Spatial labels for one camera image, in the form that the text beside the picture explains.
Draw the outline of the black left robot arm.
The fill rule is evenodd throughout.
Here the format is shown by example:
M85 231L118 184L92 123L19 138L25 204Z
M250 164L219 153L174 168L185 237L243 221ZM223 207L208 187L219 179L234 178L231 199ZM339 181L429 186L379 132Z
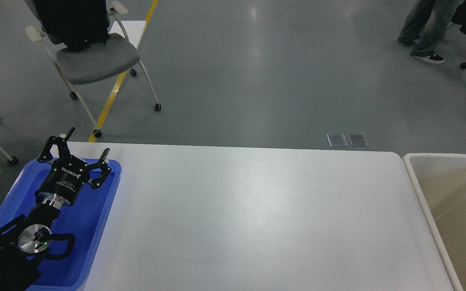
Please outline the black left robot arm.
M76 236L54 233L52 225L61 208L72 207L84 186L99 189L112 172L105 148L96 162L71 154L65 136L50 136L38 163L50 166L41 185L34 190L35 206L0 227L0 291L24 291L42 276L45 260L64 260L73 252Z

